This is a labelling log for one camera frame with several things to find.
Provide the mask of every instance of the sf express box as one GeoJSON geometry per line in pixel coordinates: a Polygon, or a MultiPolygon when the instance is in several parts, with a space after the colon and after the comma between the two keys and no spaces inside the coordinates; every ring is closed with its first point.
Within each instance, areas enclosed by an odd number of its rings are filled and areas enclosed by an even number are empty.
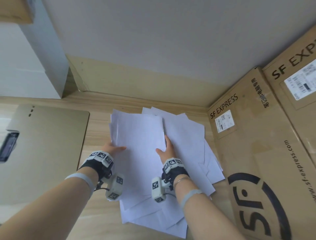
{"type": "Polygon", "coordinates": [[[35,0],[0,0],[0,21],[33,23],[35,0]]]}
{"type": "Polygon", "coordinates": [[[316,164],[316,26],[263,72],[316,164]]]}
{"type": "Polygon", "coordinates": [[[208,110],[239,230],[315,240],[316,169],[259,68],[208,110]]]}

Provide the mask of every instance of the gray band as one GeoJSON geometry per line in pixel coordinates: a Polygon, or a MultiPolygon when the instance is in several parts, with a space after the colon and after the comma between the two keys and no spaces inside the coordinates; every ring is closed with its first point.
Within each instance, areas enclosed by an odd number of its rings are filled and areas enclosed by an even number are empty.
{"type": "Polygon", "coordinates": [[[189,193],[184,196],[184,198],[180,204],[181,208],[182,209],[184,208],[186,201],[189,200],[190,197],[192,197],[195,194],[200,194],[200,193],[203,193],[202,190],[200,190],[200,189],[193,189],[193,190],[189,191],[189,193]]]}
{"type": "Polygon", "coordinates": [[[71,174],[68,177],[66,177],[65,180],[67,178],[81,178],[81,179],[85,180],[86,183],[89,185],[89,188],[90,188],[90,191],[91,191],[89,199],[91,198],[91,196],[93,194],[93,191],[95,190],[95,186],[93,185],[91,179],[87,175],[85,175],[83,173],[74,173],[74,174],[71,174]]]}

